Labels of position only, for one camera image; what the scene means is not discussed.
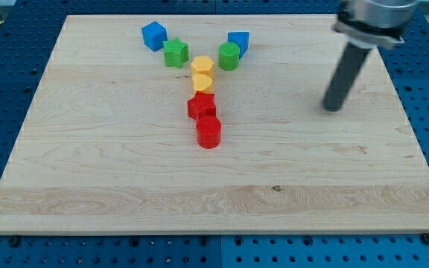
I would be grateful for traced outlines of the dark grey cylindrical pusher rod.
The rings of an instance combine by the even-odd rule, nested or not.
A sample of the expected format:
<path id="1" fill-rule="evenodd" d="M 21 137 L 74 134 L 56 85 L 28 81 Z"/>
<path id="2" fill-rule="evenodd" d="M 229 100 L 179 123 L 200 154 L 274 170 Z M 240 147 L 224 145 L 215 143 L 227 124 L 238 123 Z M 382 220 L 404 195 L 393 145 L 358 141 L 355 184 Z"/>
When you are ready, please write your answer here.
<path id="1" fill-rule="evenodd" d="M 350 42 L 347 43 L 324 94 L 322 100 L 324 109 L 329 112 L 341 110 L 370 51 L 370 48 L 360 48 Z"/>

